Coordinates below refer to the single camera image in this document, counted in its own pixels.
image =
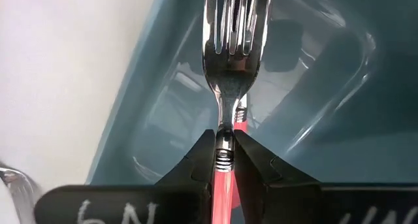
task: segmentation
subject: silver fork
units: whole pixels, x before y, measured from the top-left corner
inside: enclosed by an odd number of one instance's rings
[[[21,224],[35,224],[33,208],[40,191],[29,176],[0,162],[0,178],[13,198],[14,207]]]
[[[270,2],[224,0],[218,32],[217,0],[204,0],[203,71],[219,108],[216,168],[223,172],[232,169],[235,109],[259,71]]]

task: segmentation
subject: teal surface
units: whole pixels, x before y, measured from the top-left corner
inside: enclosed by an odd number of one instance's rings
[[[418,0],[273,0],[248,133],[323,182],[418,182]],[[89,176],[152,184],[217,105],[203,0],[156,0]]]

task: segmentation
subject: fork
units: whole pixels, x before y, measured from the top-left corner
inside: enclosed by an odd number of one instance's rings
[[[259,72],[270,2],[224,0],[219,29],[217,0],[204,0],[203,71],[219,108],[216,135],[219,171],[233,168],[235,110]]]
[[[12,195],[14,207],[21,224],[35,224],[33,208],[40,191],[29,176],[0,162],[0,179]]]

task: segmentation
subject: white background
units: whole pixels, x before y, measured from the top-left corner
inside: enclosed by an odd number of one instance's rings
[[[86,181],[153,0],[0,0],[0,161]],[[0,184],[0,223],[17,223]]]

